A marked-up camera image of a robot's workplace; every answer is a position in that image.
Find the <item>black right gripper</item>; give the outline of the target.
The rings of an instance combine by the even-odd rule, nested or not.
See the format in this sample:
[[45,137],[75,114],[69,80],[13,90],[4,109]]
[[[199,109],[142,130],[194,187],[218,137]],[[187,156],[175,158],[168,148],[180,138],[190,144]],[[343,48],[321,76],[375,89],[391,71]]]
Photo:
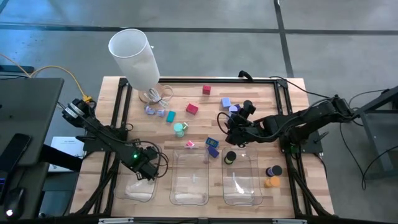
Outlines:
[[[234,145],[244,145],[249,139],[246,137],[247,128],[252,128],[253,124],[248,120],[248,117],[249,115],[254,114],[255,110],[256,107],[252,104],[252,101],[245,100],[243,107],[240,108],[237,113],[230,114],[230,118],[233,119],[232,140]],[[224,125],[227,128],[227,135],[230,135],[231,131],[229,125]]]

